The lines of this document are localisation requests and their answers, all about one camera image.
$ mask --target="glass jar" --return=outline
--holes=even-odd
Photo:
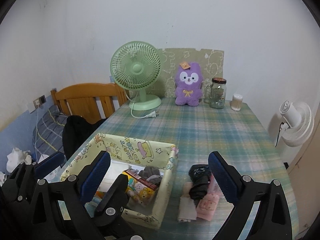
[[[226,99],[227,81],[224,78],[212,78],[212,84],[205,87],[204,101],[215,109],[224,108]]]

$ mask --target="purple plush toy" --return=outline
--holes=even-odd
[[[200,89],[202,80],[201,68],[198,63],[181,63],[175,78],[177,85],[175,90],[176,105],[199,105],[199,99],[202,96],[202,90]]]

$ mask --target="cartoon print box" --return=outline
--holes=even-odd
[[[167,208],[178,158],[178,148],[174,144],[146,141],[111,134],[97,134],[86,147],[71,161],[60,179],[78,175],[85,165],[90,164],[100,151],[110,153],[113,160],[139,166],[154,166],[164,172],[151,214],[144,215],[124,209],[122,217],[128,222],[159,229]]]

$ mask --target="brown lid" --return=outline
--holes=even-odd
[[[226,84],[227,83],[227,81],[224,78],[212,78],[212,82],[217,83],[217,84]]]

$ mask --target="yellow bow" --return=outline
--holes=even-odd
[[[183,92],[186,94],[184,97],[191,97],[191,94],[193,93],[193,90],[191,90],[191,91],[183,90]]]

